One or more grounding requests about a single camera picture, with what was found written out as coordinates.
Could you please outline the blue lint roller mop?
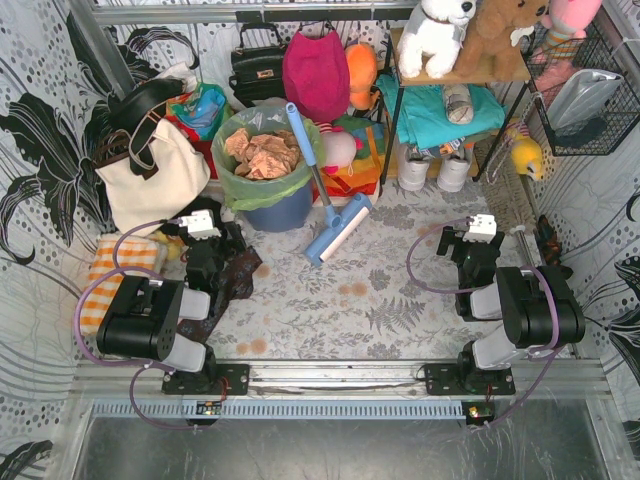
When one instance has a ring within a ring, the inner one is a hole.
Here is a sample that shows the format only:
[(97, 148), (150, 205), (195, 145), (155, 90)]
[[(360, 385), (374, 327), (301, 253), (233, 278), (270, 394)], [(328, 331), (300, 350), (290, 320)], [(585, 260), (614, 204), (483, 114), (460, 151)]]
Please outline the blue lint roller mop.
[(372, 210), (373, 205), (368, 196), (357, 193), (339, 212), (334, 209), (321, 179), (314, 150), (296, 105), (288, 102), (285, 106), (285, 111), (305, 163), (310, 168), (318, 189), (319, 197), (325, 209), (326, 228), (314, 238), (305, 250), (307, 259), (314, 266), (321, 266), (366, 218)]

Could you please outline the blue trash bin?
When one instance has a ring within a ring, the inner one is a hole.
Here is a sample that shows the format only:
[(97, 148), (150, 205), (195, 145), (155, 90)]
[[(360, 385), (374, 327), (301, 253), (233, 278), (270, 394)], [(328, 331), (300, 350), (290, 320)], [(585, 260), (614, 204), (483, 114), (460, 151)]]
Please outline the blue trash bin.
[(242, 215), (257, 231), (282, 233), (301, 228), (313, 203), (312, 182), (308, 181), (290, 196), (270, 207), (242, 211)]

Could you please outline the green plastic trash bag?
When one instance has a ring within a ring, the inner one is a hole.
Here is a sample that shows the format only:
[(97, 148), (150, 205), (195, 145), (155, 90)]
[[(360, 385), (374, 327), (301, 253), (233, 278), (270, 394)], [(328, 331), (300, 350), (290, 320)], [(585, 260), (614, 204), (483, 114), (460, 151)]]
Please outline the green plastic trash bag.
[(226, 140), (239, 129), (250, 139), (276, 131), (291, 133), (291, 125), (284, 106), (259, 106), (245, 109), (232, 116), (214, 136), (211, 153), (226, 205), (234, 211), (252, 211), (271, 207), (296, 193), (312, 178), (310, 167), (301, 159), (288, 175), (276, 179), (251, 180), (235, 174), (239, 162), (228, 152)]

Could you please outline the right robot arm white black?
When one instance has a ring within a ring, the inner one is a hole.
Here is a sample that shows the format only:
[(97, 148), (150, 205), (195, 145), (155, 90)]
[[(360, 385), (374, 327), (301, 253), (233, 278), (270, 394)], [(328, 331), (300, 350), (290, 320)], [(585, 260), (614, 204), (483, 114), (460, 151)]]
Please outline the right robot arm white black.
[(560, 268), (499, 267), (504, 234), (476, 234), (443, 227), (436, 254), (451, 255), (458, 277), (457, 314), (467, 322), (493, 322), (491, 333), (465, 344), (453, 362), (424, 367), (426, 391), (434, 396), (516, 393), (511, 365), (546, 361), (585, 335), (584, 314)]

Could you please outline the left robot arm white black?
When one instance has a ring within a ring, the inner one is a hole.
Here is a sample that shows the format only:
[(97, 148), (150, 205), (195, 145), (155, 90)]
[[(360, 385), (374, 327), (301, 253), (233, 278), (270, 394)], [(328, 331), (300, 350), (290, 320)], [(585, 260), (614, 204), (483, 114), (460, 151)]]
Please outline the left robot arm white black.
[(261, 259), (235, 222), (207, 239), (186, 239), (183, 280), (123, 278), (98, 329), (98, 349), (172, 368), (166, 395), (245, 395), (250, 367), (219, 363), (207, 341), (230, 303), (251, 296)]

